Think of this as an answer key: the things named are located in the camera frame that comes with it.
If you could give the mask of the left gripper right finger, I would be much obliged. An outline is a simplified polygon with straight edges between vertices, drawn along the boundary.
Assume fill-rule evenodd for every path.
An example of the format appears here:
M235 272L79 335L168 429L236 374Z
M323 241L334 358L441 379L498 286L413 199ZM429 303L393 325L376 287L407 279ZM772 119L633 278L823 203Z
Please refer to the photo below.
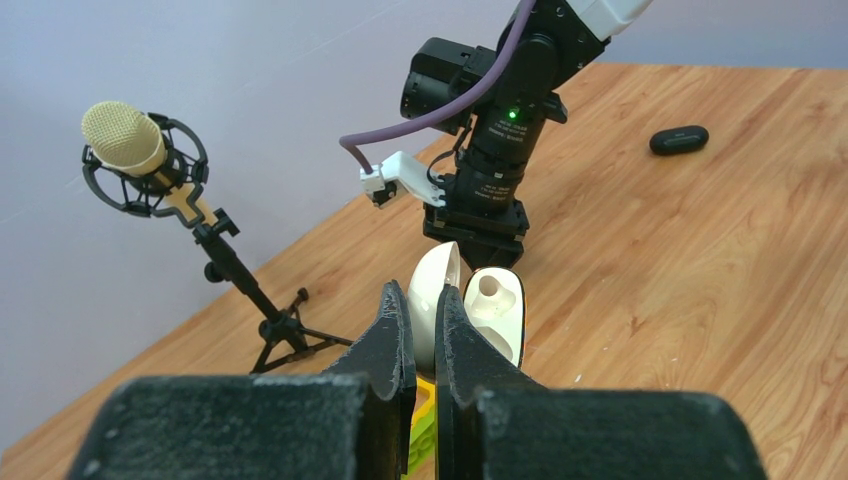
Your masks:
M445 286L436 315L440 479L764 479L740 416L706 392L545 387L471 325Z

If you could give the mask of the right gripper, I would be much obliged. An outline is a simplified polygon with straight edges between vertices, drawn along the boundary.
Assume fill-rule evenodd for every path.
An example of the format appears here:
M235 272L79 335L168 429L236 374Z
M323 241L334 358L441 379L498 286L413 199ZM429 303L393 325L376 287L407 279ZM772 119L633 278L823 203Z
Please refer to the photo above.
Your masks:
M523 256L529 220L521 201L502 213L477 215L455 208L424 206L423 234L440 243L456 242L472 269L512 268Z

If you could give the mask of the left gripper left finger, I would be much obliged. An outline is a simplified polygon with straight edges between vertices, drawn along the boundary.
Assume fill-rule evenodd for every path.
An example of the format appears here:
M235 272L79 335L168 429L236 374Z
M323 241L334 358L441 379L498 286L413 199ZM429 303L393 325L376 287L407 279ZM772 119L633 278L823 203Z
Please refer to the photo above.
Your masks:
M132 379L103 403L71 479L398 479L416 403L411 316L396 281L317 374Z

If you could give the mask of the white earbud case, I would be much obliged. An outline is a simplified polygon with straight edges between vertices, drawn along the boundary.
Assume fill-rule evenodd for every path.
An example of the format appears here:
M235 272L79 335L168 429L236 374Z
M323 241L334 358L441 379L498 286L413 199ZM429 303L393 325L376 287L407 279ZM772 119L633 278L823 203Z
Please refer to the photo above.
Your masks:
M417 372L435 379L436 306L444 286L458 287L462 258L458 243L442 243L418 262L407 289ZM475 270L460 294L471 325L516 367L524 357L526 291L517 273L504 267Z

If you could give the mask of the black earbud charging case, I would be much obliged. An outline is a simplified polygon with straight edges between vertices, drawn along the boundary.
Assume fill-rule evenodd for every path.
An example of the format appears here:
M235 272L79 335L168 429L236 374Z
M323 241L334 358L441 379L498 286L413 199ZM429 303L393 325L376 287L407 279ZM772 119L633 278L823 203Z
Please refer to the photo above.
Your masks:
M703 149L709 138L709 131L700 125L674 127L653 134L649 149L659 156L687 154Z

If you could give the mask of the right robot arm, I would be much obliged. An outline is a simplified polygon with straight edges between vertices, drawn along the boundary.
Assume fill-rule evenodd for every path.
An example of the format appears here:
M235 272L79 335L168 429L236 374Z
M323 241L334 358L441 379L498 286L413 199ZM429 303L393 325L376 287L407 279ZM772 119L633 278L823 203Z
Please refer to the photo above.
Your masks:
M524 253L529 220L516 191L546 121L563 124L567 109L556 90L600 56L647 8L646 1L537 1L516 47L503 33L496 49L446 39L427 40L411 60L400 113L420 118L481 84L502 55L504 71L468 107L435 123L457 138L452 174L424 178L439 188L425 209L423 232L454 241L473 270L514 266Z

